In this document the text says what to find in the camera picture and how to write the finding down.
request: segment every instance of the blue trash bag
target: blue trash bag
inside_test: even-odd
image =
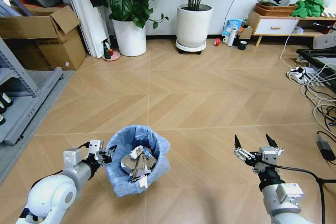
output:
[[[112,155],[112,163],[106,164],[107,177],[113,186],[114,192],[118,197],[129,194],[140,194],[147,190],[139,186],[139,181],[131,182],[132,177],[126,174],[120,165],[121,159],[139,145],[150,146],[153,156],[157,159],[152,172],[147,175],[149,186],[161,175],[170,170],[170,164],[165,154],[170,149],[170,143],[157,132],[152,131],[148,126],[132,125],[118,131],[107,144],[107,148],[114,145],[118,147]]]

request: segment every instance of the white flower pot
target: white flower pot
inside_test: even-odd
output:
[[[112,20],[120,53],[125,56],[138,56],[146,52],[146,30],[133,21]]]
[[[186,48],[199,48],[205,44],[212,14],[212,7],[199,5],[199,11],[184,10],[181,5],[177,8],[177,41]]]

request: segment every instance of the herringbone floor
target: herringbone floor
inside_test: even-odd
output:
[[[64,149],[92,138],[106,143],[130,124],[148,124],[170,141],[172,170],[145,193],[118,198],[100,169],[63,223],[270,223],[257,175],[233,154],[234,134],[257,151],[268,133],[285,148],[281,165],[336,177],[314,142],[312,106],[285,77],[282,45],[240,51],[209,40],[201,55],[179,55],[170,40],[147,46],[139,57],[83,62],[0,187],[1,224],[16,221],[34,181],[62,169]],[[289,64],[297,48],[288,46]],[[302,215],[320,223],[314,179],[289,171],[282,177],[301,185]],[[327,223],[336,223],[336,187],[325,194]]]

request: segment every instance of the crumpled paper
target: crumpled paper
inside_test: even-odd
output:
[[[149,148],[139,145],[130,154],[121,159],[121,168],[132,177],[132,182],[138,180],[140,187],[147,188],[147,175],[151,173],[157,160]]]

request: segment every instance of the drawer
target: drawer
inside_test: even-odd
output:
[[[255,35],[290,35],[296,26],[296,19],[261,19]]]

